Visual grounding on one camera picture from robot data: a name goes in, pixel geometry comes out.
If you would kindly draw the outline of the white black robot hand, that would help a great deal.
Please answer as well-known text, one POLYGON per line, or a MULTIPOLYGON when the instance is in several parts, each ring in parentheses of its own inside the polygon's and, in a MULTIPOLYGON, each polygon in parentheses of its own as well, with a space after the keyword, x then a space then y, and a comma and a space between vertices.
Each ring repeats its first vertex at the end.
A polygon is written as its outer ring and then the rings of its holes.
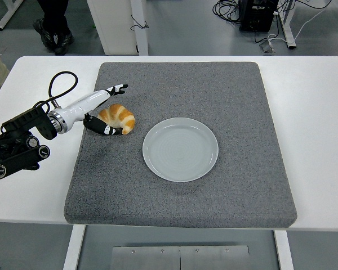
POLYGON ((74 101, 67 107, 56 107, 47 116, 58 134, 71 130, 75 122, 83 121, 85 115, 105 103, 111 96, 123 94, 128 84, 119 84, 107 89, 94 91, 74 101))

